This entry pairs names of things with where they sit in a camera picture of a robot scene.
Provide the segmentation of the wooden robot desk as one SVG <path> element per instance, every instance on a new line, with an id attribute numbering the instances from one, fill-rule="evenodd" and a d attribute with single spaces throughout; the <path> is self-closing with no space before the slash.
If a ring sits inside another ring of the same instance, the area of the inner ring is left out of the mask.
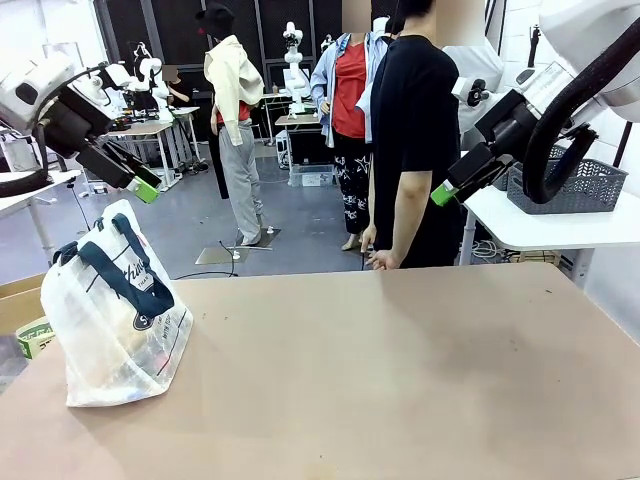
<path id="1" fill-rule="evenodd" d="M 275 121 L 276 127 L 285 131 L 287 147 L 291 149 L 291 134 L 305 132 L 321 132 L 322 126 L 316 114 L 297 114 L 295 117 L 283 115 Z"/>

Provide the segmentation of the person's right forearm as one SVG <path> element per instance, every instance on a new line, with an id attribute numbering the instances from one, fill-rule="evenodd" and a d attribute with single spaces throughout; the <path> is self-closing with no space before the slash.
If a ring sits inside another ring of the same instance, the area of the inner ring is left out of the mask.
<path id="1" fill-rule="evenodd" d="M 402 262 L 421 225 L 430 197 L 432 172 L 403 172 L 395 200 L 393 244 L 391 251 Z"/>

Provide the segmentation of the person in black T-shirt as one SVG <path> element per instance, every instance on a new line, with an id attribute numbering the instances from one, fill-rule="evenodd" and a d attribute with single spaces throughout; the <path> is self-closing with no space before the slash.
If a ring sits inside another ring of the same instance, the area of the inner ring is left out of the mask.
<path id="1" fill-rule="evenodd" d="M 440 207 L 431 193 L 460 158 L 458 79 L 454 61 L 434 44 L 436 0 L 398 0 L 404 28 L 390 44 L 371 93 L 371 223 L 375 246 L 391 250 L 395 200 L 403 172 L 432 172 L 430 197 L 415 239 L 398 269 L 454 264 L 463 236 L 461 209 Z"/>

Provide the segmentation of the seated person in black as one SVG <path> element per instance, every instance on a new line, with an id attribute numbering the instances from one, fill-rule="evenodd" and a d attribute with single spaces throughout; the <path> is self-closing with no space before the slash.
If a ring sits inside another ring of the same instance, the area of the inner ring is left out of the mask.
<path id="1" fill-rule="evenodd" d="M 181 77 L 175 65 L 162 66 L 162 80 L 169 91 L 169 104 L 174 108 L 191 107 L 194 105 L 193 87 Z"/>

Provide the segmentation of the brown cardboard box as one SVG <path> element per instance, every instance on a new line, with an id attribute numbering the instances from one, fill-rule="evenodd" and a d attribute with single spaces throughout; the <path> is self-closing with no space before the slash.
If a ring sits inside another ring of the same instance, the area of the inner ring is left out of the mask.
<path id="1" fill-rule="evenodd" d="M 44 277 L 39 274 L 0 285 L 0 336 L 13 335 L 45 316 L 40 300 Z"/>

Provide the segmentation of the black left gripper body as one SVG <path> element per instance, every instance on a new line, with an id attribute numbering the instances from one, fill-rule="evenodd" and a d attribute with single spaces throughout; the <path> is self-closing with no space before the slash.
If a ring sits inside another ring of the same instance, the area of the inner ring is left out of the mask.
<path id="1" fill-rule="evenodd" d="M 114 113 L 71 86 L 45 96 L 34 117 L 33 137 L 63 158 L 109 158 L 98 143 L 115 119 Z"/>

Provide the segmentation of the clear plastic storage box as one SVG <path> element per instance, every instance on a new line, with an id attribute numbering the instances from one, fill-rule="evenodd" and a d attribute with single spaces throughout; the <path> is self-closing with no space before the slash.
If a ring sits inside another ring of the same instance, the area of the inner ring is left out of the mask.
<path id="1" fill-rule="evenodd" d="M 292 165 L 289 172 L 290 187 L 329 187 L 334 184 L 332 165 Z"/>

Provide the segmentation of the black stand pole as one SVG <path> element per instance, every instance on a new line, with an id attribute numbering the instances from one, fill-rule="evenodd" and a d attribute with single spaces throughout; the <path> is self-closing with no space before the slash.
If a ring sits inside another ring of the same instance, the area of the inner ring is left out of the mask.
<path id="1" fill-rule="evenodd" d="M 613 161 L 613 167 L 614 168 L 619 168 L 620 167 L 620 164 L 621 164 L 622 159 L 624 157 L 626 146 L 627 146 L 630 134 L 631 134 L 632 127 L 633 127 L 633 123 L 630 122 L 630 121 L 627 121 L 625 126 L 624 126 L 623 133 L 621 135 L 621 138 L 620 138 L 617 150 L 616 150 L 616 155 L 614 157 L 614 161 Z"/>

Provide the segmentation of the wooden pallet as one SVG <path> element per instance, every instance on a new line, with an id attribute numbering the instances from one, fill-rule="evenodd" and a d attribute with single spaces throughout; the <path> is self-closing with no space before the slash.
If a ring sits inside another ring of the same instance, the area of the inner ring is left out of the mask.
<path id="1" fill-rule="evenodd" d="M 509 255 L 508 261 L 510 263 L 539 262 L 539 263 L 549 263 L 554 266 L 558 266 L 561 259 L 562 259 L 562 254 L 557 251 L 537 250 L 537 251 L 512 252 Z"/>

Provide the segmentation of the white shopping bag blue handles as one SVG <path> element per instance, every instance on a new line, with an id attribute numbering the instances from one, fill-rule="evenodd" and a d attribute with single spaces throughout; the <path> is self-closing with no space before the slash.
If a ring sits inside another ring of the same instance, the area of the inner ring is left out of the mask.
<path id="1" fill-rule="evenodd" d="M 164 394 L 194 323 L 127 200 L 55 252 L 41 304 L 64 353 L 70 407 Z"/>

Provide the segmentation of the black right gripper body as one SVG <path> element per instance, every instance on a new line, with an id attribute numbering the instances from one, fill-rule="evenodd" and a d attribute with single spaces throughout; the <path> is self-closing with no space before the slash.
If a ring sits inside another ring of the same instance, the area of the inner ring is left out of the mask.
<path id="1" fill-rule="evenodd" d="M 520 147 L 529 141 L 538 119 L 526 98 L 508 91 L 475 124 L 486 142 L 494 147 Z"/>

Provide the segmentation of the green and white carton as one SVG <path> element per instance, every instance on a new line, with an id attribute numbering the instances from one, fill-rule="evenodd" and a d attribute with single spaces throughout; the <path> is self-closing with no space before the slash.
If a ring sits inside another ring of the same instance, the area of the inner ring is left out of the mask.
<path id="1" fill-rule="evenodd" d="M 16 339 L 27 360 L 33 360 L 54 340 L 55 333 L 45 317 L 20 327 Z"/>

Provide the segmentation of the white side table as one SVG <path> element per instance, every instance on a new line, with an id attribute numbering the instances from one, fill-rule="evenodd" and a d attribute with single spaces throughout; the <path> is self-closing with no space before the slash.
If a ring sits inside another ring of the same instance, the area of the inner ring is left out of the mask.
<path id="1" fill-rule="evenodd" d="M 528 215 L 492 185 L 477 191 L 464 207 L 467 220 L 461 265 L 470 263 L 477 223 L 497 243 L 516 251 L 593 250 L 640 244 L 640 198 L 625 191 L 611 212 Z"/>

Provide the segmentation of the person's right hand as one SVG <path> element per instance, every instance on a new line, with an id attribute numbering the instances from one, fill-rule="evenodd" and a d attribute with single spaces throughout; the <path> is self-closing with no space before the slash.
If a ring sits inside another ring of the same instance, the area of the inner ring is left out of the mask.
<path id="1" fill-rule="evenodd" d="M 401 258 L 393 250 L 379 250 L 371 255 L 368 264 L 374 270 L 394 270 L 401 265 Z"/>

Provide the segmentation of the small background desk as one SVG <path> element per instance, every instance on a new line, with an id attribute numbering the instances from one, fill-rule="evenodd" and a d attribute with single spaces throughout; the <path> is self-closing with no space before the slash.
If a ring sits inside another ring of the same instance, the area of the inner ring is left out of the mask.
<path id="1" fill-rule="evenodd" d="M 264 112 L 266 125 L 267 136 L 264 138 L 264 144 L 266 146 L 273 146 L 275 142 L 273 133 L 274 121 L 271 118 L 271 110 L 275 108 L 276 110 L 285 111 L 288 109 L 289 103 L 290 97 L 282 93 L 265 93 L 263 95 L 261 108 Z"/>

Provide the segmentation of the mannequin in red top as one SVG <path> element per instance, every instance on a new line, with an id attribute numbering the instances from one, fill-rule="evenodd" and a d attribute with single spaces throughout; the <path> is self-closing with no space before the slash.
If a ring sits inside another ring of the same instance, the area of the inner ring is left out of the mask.
<path id="1" fill-rule="evenodd" d="M 370 224 L 370 97 L 389 41 L 373 29 L 371 0 L 342 0 L 342 34 L 322 53 L 310 86 L 343 199 L 343 251 L 362 244 Z"/>

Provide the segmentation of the black cabinet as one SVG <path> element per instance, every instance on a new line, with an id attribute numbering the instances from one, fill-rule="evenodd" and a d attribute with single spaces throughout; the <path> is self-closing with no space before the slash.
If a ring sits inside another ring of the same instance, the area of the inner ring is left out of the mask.
<path id="1" fill-rule="evenodd" d="M 293 165 L 331 165 L 332 150 L 325 144 L 320 129 L 289 130 L 291 162 Z"/>

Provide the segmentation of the metal floor plate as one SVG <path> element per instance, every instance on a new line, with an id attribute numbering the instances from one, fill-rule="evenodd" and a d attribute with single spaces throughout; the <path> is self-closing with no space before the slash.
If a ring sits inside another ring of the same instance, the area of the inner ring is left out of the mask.
<path id="1" fill-rule="evenodd" d="M 249 256 L 247 249 L 239 247 L 213 246 L 204 248 L 197 257 L 196 265 L 222 265 L 244 263 Z"/>

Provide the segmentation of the desk with green edge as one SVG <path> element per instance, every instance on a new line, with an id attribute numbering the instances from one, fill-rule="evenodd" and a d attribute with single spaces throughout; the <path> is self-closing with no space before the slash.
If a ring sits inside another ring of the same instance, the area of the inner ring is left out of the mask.
<path id="1" fill-rule="evenodd" d="M 124 145 L 144 163 L 149 162 L 151 150 L 156 147 L 162 167 L 152 168 L 152 172 L 161 180 L 158 189 L 166 192 L 183 178 L 184 171 L 202 160 L 193 126 L 193 114 L 198 110 L 198 107 L 170 109 L 169 122 L 145 120 L 127 130 L 109 132 L 106 137 Z"/>

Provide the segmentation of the mannequin in cream jacket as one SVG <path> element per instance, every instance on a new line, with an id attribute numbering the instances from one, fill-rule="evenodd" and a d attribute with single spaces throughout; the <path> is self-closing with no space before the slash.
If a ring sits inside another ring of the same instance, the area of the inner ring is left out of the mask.
<path id="1" fill-rule="evenodd" d="M 255 246 L 262 237 L 263 203 L 251 111 L 262 99 L 264 82 L 234 34 L 235 16 L 228 7 L 206 0 L 196 20 L 214 42 L 204 57 L 204 76 L 213 87 L 211 131 L 218 137 L 241 244 Z"/>

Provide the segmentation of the metal mannequin base plate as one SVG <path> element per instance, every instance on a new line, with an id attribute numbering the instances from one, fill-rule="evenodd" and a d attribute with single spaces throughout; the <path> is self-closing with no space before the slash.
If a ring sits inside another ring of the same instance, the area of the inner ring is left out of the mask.
<path id="1" fill-rule="evenodd" d="M 271 244 L 275 238 L 281 233 L 280 228 L 273 226 L 264 227 L 261 229 L 260 239 L 257 243 L 248 245 L 244 244 L 244 236 L 240 230 L 237 230 L 235 239 L 235 248 L 253 248 L 253 249 L 271 249 Z"/>

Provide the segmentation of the white round stand table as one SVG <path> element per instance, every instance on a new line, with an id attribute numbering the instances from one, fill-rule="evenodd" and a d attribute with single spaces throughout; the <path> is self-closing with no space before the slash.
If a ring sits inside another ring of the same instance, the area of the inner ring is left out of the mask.
<path id="1" fill-rule="evenodd" d="M 53 201 L 45 200 L 41 198 L 41 195 L 57 186 L 67 184 L 71 181 L 78 180 L 84 171 L 80 170 L 68 170 L 66 172 L 54 170 L 51 173 L 52 183 L 37 189 L 33 192 L 20 194 L 17 196 L 0 198 L 0 219 L 9 217 L 20 210 L 26 209 L 32 219 L 36 233 L 42 245 L 42 249 L 48 259 L 51 259 L 55 250 L 53 243 L 46 231 L 46 228 L 42 222 L 39 214 L 39 205 L 52 205 Z"/>

